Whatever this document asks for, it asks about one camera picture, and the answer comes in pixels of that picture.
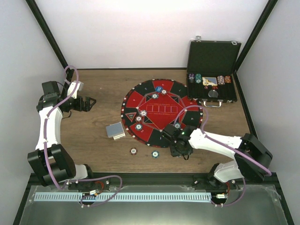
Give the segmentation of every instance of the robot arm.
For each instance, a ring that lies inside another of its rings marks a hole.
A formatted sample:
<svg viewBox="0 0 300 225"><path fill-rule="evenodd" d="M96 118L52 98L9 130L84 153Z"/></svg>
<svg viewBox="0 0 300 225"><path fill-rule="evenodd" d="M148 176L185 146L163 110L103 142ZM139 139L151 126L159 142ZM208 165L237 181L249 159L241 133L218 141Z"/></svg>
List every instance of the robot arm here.
<svg viewBox="0 0 300 225"><path fill-rule="evenodd" d="M251 134L245 134L244 137L230 137L208 132L202 133L201 129L190 126L180 130L172 125L168 125L163 130L162 136L170 141L171 155L174 157L189 156L193 153L193 149L205 149L233 159L229 163L215 164L213 166L210 173L213 174L214 182L212 183L216 185L243 177L256 182L263 182L266 172L239 154L208 139L206 136L242 152L266 168L269 167L273 157L263 144Z"/></svg>
<svg viewBox="0 0 300 225"><path fill-rule="evenodd" d="M44 155L44 123L47 114L63 99L60 98L60 91L56 82L46 82L42 84L44 95L40 98L37 105L37 111L40 115L41 125L39 140L36 150L30 152L27 156L28 162L34 173L43 186L53 184L45 164ZM67 90L68 95L74 90L75 82L72 82ZM87 165L75 165L72 158L60 143L60 123L63 112L70 110L85 111L91 110L96 100L86 97L85 101L81 96L77 95L82 90L83 83L79 82L73 95L61 106L55 108L47 120L47 153L48 160L51 160L51 169L58 182L68 179L83 179L88 176L89 167Z"/></svg>

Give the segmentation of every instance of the poker chip stack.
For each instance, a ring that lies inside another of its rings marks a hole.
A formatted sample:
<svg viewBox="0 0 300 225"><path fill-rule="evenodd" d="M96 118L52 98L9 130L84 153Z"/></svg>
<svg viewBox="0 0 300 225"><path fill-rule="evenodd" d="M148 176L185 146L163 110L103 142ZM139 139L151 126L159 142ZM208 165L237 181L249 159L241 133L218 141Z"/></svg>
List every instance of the poker chip stack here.
<svg viewBox="0 0 300 225"><path fill-rule="evenodd" d="M196 83L201 83L201 81L202 81L201 74L196 74L195 80L196 80Z"/></svg>
<svg viewBox="0 0 300 225"><path fill-rule="evenodd" d="M195 82L195 75L194 75L194 74L189 74L189 75L188 75L188 80L189 80L191 83L194 83L194 82Z"/></svg>
<svg viewBox="0 0 300 225"><path fill-rule="evenodd" d="M218 77L217 77L217 83L218 83L219 85L224 85L224 84L225 84L224 77L223 77L223 76L218 76Z"/></svg>
<svg viewBox="0 0 300 225"><path fill-rule="evenodd" d="M231 78L230 76L225 77L225 83L231 83Z"/></svg>

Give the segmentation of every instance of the white wall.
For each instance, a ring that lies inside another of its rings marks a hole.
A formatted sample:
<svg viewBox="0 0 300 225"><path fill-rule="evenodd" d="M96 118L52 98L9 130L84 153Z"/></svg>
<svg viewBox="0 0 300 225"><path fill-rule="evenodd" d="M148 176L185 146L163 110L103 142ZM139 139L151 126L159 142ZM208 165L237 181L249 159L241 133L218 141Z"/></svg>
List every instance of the white wall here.
<svg viewBox="0 0 300 225"><path fill-rule="evenodd" d="M62 81L63 69L24 0L0 1L0 223L12 224L38 142L42 82Z"/></svg>
<svg viewBox="0 0 300 225"><path fill-rule="evenodd" d="M260 140L300 224L300 1L278 1L238 71Z"/></svg>
<svg viewBox="0 0 300 225"><path fill-rule="evenodd" d="M37 0L79 68L186 67L190 39L245 43L267 0Z"/></svg>

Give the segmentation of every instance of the black metal frame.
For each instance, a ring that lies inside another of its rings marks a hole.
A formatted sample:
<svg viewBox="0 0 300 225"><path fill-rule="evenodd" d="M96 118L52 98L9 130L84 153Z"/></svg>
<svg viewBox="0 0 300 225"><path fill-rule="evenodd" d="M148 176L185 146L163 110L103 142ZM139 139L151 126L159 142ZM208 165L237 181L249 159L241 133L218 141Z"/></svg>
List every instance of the black metal frame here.
<svg viewBox="0 0 300 225"><path fill-rule="evenodd" d="M238 89L238 93L240 95L240 100L244 109L244 113L247 119L247 123L250 129L250 133L252 133L253 135L257 136L241 86L240 86L240 82L239 79L237 77L237 70L240 68L242 62L244 61L247 53L249 52L251 46L253 45L255 39L257 38L260 30L262 29L263 25L265 24L265 22L267 21L270 13L272 12L275 4L277 3L278 0L269 0L268 3L266 4L261 16L259 17L253 31L251 32L251 35L249 37L249 39L247 40L244 48L241 51L240 56L237 59L237 62L235 64L235 72L233 73L233 77L235 79L236 82L236 86ZM42 31L44 32L46 38L49 41L49 44L51 45L52 49L54 50L57 58L59 59L61 65L63 66L63 68L65 68L66 66L68 66L67 61L65 60L57 42L54 39L53 34L51 33L41 11L39 10L35 0L26 0L28 6L30 7L33 15L35 16L38 24L40 25ZM186 68L121 68L121 69L186 69ZM67 80L71 81L72 80L72 76L73 76L73 70L68 69L67 70ZM107 176L107 175L112 175L111 173L94 173L94 177L103 177L103 176ZM195 179L198 178L205 178L207 177L207 173L119 173L118 175L120 175L123 178L123 185L191 185L194 183ZM236 181L237 184L242 184L242 181ZM110 180L110 184L111 185L118 185L118 181L111 179ZM293 225L293 219L292 216L290 214L290 211L288 209L287 203L285 201L285 197L284 194L282 192L280 183L278 181L277 175L275 173L273 173L273 175L271 177L266 177L263 184L269 184L269 185L274 185L276 188L276 191L281 195L281 205L284 209L285 212L285 217L288 221L288 224ZM19 210L17 212L17 215L15 217L15 221L14 221L14 225L17 225L20 223L21 218L22 218L22 214L24 211L24 207L28 198L28 194L30 191L31 186L33 185L41 185L40 182L38 181L37 177L35 174L31 174L30 178L29 178L29 182L28 185L25 189Z"/></svg>

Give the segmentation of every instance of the open case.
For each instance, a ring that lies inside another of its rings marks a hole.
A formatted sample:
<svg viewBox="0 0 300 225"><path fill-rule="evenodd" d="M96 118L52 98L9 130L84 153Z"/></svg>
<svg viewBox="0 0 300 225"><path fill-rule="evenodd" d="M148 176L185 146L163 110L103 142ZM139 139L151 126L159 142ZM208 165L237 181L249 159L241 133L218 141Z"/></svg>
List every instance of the open case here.
<svg viewBox="0 0 300 225"><path fill-rule="evenodd" d="M187 95L203 101L234 102L233 69L241 43L236 41L191 41L187 62Z"/></svg>

